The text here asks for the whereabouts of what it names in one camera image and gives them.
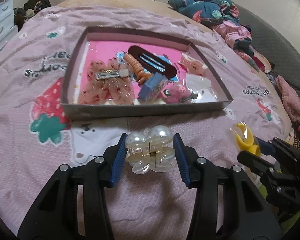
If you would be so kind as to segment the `yellow clips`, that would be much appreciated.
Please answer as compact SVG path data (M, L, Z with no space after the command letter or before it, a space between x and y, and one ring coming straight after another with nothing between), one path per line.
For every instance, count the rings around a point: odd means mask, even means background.
M257 138L253 135L253 132L244 121L234 124L230 128L230 134L233 136L234 143L239 152L247 151L257 157L261 156Z

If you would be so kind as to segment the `clear bagged earring card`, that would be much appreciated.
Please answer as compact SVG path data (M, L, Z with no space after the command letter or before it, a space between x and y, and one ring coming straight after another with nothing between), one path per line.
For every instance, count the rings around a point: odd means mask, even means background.
M212 92L214 92L211 87L211 81L209 79L207 79L206 77L186 73L185 80L186 80L186 87L191 91L209 89Z

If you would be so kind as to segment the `pearl claw clip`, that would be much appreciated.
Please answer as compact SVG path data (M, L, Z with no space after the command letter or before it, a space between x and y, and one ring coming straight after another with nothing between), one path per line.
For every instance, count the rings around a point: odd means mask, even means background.
M166 126L155 126L144 135L140 132L130 133L125 140L126 161L137 175L149 171L164 173L173 167L175 150L172 147L173 133Z

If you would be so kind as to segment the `pink fluffy frog keychain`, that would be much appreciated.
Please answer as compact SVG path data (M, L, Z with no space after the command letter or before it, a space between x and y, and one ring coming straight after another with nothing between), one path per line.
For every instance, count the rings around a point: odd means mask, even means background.
M161 91L166 103L190 103L198 98L198 94L189 90L184 85L169 84Z

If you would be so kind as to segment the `beige claw clip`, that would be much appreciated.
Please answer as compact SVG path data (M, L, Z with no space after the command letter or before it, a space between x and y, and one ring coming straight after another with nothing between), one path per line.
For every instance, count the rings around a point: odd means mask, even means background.
M181 54L181 58L178 61L178 64L180 64L184 69L186 69L188 73L193 75L204 76L208 69L205 63L193 58L192 56L186 53Z

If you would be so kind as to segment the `pink mesh bow clip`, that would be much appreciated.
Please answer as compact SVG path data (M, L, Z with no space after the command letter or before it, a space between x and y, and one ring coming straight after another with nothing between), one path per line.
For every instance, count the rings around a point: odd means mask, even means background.
M97 79L97 73L113 71L124 71L127 76L124 77L108 77L105 79ZM101 60L91 61L86 73L87 83L81 89L77 103L80 105L101 105L106 100L111 99L116 105L132 105L134 104L135 94L130 74L132 69L124 64L118 63L113 58L105 64Z

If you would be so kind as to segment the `maroon hair clip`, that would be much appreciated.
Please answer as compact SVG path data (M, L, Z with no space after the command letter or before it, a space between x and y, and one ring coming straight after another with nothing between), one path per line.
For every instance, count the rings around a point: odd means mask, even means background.
M158 56L150 53L140 46L131 46L128 54L134 57L146 70L151 73L160 73L167 79L172 79L177 75L177 69L170 63L162 60Z

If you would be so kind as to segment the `white earring card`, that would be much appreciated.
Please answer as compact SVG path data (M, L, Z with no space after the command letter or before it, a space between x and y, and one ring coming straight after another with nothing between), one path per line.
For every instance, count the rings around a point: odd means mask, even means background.
M209 89L193 90L190 95L191 103L208 103L216 102L217 96Z

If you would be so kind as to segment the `dark grey headboard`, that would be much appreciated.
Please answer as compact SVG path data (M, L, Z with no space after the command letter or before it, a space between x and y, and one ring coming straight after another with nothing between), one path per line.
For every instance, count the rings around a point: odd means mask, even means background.
M262 18L240 5L238 9L240 23L252 30L252 47L275 65L275 73L283 76L300 96L300 53Z

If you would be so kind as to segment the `dark cardboard box tray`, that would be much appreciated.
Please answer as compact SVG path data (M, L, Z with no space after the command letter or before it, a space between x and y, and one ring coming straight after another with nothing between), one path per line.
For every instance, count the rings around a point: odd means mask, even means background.
M127 28L86 28L61 89L72 120L220 111L232 100L192 42Z

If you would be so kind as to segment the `pink book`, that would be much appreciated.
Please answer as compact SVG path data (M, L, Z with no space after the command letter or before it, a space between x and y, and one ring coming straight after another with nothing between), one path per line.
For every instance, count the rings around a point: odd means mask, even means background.
M177 75L172 79L168 79L167 85L175 83L178 85L186 86L185 79L186 79L186 73L188 72L180 64L178 64L178 61L180 60L182 53L186 53L191 56L191 54L188 51L181 51L181 50L171 49L162 46L146 45L142 43L117 42L117 41L90 41L87 43L81 65L79 67L76 84L74 86L73 103L78 104L77 103L78 96L83 86L87 83L86 73L91 61L101 60L105 64L107 64L110 59L115 58L117 59L118 63L124 63L132 69L130 77L132 78L132 85L135 94L135 100L133 105L172 104L172 103L166 103L163 100L163 96L161 93L153 102L144 102L141 99L138 99L138 93L141 90L141 87L154 74L149 72L145 68L143 68L143 66L134 57L128 54L128 49L131 46L140 46L143 49L149 51L150 53L158 56L162 60L175 66L175 68L177 69ZM209 73L210 70L207 69L206 74L203 77L206 77L211 81L211 79L208 77ZM122 70L120 72L119 71L109 72L109 74L105 72L97 73L98 80L105 79L108 77L124 77L124 76L127 76L127 74L124 73L124 71ZM108 99L102 105L116 105L116 104L113 103L111 99Z

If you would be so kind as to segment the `pink pajama garment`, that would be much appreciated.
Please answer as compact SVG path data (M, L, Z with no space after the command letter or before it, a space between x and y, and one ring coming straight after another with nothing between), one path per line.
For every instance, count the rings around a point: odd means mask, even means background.
M249 49L252 41L250 31L233 21L227 20L212 27L212 30L221 35L226 44L232 49Z

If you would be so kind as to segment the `teal floral blanket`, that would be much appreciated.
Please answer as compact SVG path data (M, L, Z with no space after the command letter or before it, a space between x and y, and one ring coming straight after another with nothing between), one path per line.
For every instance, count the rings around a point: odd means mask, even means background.
M169 0L168 5L180 14L203 25L224 21L239 23L238 7L231 0Z

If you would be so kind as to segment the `white drawer cabinet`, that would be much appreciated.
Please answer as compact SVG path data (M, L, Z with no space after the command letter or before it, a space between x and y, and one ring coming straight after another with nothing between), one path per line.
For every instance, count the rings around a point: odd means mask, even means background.
M15 33L13 0L0 0L0 51Z

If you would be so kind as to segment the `black bag on floor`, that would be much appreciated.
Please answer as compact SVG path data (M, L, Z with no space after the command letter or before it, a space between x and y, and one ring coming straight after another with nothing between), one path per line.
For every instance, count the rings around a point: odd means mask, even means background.
M42 9L48 8L50 6L51 3L49 0L28 0L28 2L23 5L23 8L26 11L26 17L31 18Z

